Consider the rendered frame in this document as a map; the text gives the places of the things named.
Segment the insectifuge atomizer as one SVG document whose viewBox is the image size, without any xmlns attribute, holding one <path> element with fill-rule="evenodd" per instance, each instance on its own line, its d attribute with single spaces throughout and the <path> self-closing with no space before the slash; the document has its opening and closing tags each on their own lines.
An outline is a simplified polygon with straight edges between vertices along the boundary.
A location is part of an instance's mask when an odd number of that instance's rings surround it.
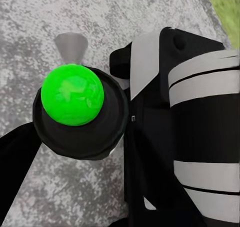
<svg viewBox="0 0 240 227">
<path fill-rule="evenodd" d="M 125 134 L 128 99 L 111 75 L 82 66 L 88 39 L 64 32 L 54 40 L 65 62 L 37 91 L 32 122 L 54 153 L 75 160 L 107 158 Z"/>
</svg>

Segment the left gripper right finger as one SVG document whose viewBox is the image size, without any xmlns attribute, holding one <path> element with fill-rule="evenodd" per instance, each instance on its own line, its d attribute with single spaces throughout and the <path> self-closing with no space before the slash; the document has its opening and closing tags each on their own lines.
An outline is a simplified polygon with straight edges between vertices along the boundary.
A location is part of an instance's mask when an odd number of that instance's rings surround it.
<svg viewBox="0 0 240 227">
<path fill-rule="evenodd" d="M 124 133 L 129 227 L 209 227 L 144 128 L 127 120 Z M 145 207 L 137 154 L 156 210 Z"/>
</svg>

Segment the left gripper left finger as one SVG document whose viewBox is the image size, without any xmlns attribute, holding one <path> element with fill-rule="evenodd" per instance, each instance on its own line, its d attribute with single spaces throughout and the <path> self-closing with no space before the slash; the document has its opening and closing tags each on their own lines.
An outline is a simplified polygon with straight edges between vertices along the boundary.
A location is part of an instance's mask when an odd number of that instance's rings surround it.
<svg viewBox="0 0 240 227">
<path fill-rule="evenodd" d="M 42 143 L 33 122 L 0 137 L 0 227 Z"/>
</svg>

